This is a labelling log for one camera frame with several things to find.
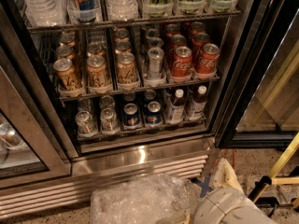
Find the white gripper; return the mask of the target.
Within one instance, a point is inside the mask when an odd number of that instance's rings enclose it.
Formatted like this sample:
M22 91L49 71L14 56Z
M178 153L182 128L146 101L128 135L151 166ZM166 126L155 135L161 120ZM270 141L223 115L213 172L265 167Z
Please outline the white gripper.
M231 164L222 158L214 175L214 187L217 188L199 203L193 214L193 224L221 224L223 220L237 214L246 206L247 197L237 180ZM165 224L189 224L187 214L168 217Z

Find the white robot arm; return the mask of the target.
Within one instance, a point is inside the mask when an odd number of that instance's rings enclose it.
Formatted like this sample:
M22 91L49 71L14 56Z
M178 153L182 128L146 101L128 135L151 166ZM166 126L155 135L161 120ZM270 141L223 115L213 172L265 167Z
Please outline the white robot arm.
M192 213L183 211L155 224L278 224L245 195L225 158L220 160L214 175L214 187Z

